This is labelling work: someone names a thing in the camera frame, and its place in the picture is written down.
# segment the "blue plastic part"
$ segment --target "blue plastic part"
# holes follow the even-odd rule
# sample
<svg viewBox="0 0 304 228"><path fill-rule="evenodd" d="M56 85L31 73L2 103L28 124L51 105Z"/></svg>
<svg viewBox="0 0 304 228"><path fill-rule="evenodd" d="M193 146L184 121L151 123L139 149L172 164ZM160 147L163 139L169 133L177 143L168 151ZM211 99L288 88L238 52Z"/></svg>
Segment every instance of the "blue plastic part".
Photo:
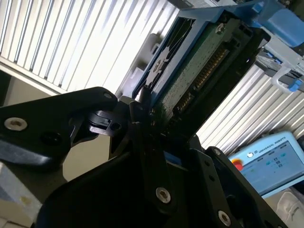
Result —
<svg viewBox="0 0 304 228"><path fill-rule="evenodd" d="M266 52L266 55L268 55L269 57L271 57L271 58L273 58L274 57L274 55L273 54L271 54L270 52Z"/></svg>
<svg viewBox="0 0 304 228"><path fill-rule="evenodd" d="M275 59L275 62L278 63L278 64L282 64L282 61L280 59L277 59L277 58Z"/></svg>
<svg viewBox="0 0 304 228"><path fill-rule="evenodd" d="M295 79L291 85L289 85L288 89L291 92L297 91L302 85L302 81L300 79Z"/></svg>
<svg viewBox="0 0 304 228"><path fill-rule="evenodd" d="M265 27L290 47L304 42L304 22L275 0L250 1L229 11L250 27Z"/></svg>
<svg viewBox="0 0 304 228"><path fill-rule="evenodd" d="M247 174L245 178L249 182L254 180L253 187L265 188L266 191L264 193L257 190L263 198L267 198L304 180L304 152L293 134L288 131L261 138L230 156L229 159L231 161L240 159L244 169L256 170L256 174L255 172L247 172L244 169L241 172L243 172L243 175ZM289 174L296 172L298 176L291 179L285 171L288 171Z"/></svg>
<svg viewBox="0 0 304 228"><path fill-rule="evenodd" d="M179 165L179 166L182 165L181 159L179 159L178 157L175 157L174 155L172 155L168 152L164 152L164 154L165 154L165 158L166 158L167 161L169 161L173 164Z"/></svg>

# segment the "white surface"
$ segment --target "white surface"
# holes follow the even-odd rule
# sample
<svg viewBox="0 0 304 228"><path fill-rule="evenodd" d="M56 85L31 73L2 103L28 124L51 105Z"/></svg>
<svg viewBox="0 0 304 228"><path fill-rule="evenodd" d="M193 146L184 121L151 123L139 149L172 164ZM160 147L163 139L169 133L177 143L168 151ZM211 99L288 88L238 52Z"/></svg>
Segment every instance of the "white surface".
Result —
<svg viewBox="0 0 304 228"><path fill-rule="evenodd" d="M304 134L304 93L284 94L264 71L253 66L198 130L203 148L216 146L231 153L264 133Z"/></svg>
<svg viewBox="0 0 304 228"><path fill-rule="evenodd" d="M167 0L1 0L0 69L51 95L114 93L148 35L163 37L178 11Z"/></svg>

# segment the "black bracket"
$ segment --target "black bracket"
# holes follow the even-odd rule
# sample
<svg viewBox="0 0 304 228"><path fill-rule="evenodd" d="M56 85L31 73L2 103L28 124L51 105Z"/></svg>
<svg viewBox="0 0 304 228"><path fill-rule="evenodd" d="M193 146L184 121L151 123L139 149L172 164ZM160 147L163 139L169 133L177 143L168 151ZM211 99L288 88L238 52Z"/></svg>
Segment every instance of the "black bracket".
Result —
<svg viewBox="0 0 304 228"><path fill-rule="evenodd" d="M75 139L96 137L89 131L77 136L84 117L93 111L111 111L116 104L114 94L95 87L2 107L0 160L45 171L57 169L77 143Z"/></svg>

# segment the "corrugated metal wall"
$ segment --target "corrugated metal wall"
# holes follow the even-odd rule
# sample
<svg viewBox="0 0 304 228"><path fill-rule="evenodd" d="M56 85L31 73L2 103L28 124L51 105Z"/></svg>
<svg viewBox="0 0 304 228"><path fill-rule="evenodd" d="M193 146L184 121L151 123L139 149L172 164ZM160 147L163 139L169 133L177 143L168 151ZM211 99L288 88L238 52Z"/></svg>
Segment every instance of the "corrugated metal wall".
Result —
<svg viewBox="0 0 304 228"><path fill-rule="evenodd" d="M178 11L166 0L1 0L0 69L55 93L115 92L147 36L164 36Z"/></svg>
<svg viewBox="0 0 304 228"><path fill-rule="evenodd" d="M280 129L304 134L304 93L284 94L254 65L197 134L203 148L230 153Z"/></svg>

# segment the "screw hole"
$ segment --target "screw hole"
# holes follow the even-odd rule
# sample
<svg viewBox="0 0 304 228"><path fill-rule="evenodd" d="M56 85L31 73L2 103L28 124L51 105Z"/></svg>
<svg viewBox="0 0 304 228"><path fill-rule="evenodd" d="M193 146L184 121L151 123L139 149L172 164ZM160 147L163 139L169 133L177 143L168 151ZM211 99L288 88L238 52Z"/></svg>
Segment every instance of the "screw hole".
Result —
<svg viewBox="0 0 304 228"><path fill-rule="evenodd" d="M110 128L112 131L117 131L117 130L120 130L121 129L121 125L119 123L113 123Z"/></svg>
<svg viewBox="0 0 304 228"><path fill-rule="evenodd" d="M209 175L209 179L215 181L214 177L212 177L211 175Z"/></svg>
<svg viewBox="0 0 304 228"><path fill-rule="evenodd" d="M110 94L108 94L108 93L104 93L104 96L105 96L106 98L109 98L109 99L112 98L112 96L111 96Z"/></svg>
<svg viewBox="0 0 304 228"><path fill-rule="evenodd" d="M10 124L13 125L13 126L18 126L18 127L22 126L22 123L20 121L17 121L17 120L11 121Z"/></svg>

